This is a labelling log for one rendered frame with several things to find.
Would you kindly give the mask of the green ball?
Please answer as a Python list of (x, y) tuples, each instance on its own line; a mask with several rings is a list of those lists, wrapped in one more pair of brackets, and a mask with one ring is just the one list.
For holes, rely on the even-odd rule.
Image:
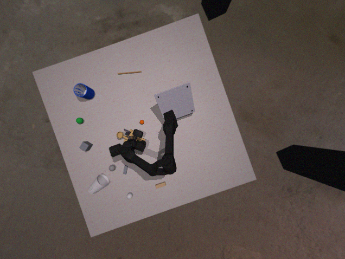
[(84, 121), (84, 120), (83, 120), (82, 118), (77, 118), (77, 119), (76, 119), (76, 122), (79, 123), (79, 124), (83, 123), (83, 121)]

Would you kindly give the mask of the blue mug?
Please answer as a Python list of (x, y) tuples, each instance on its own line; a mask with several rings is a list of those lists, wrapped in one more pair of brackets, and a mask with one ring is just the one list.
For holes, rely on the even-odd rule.
[(95, 97), (95, 92), (87, 85), (83, 83), (78, 83), (74, 87), (75, 95), (84, 99), (91, 100)]

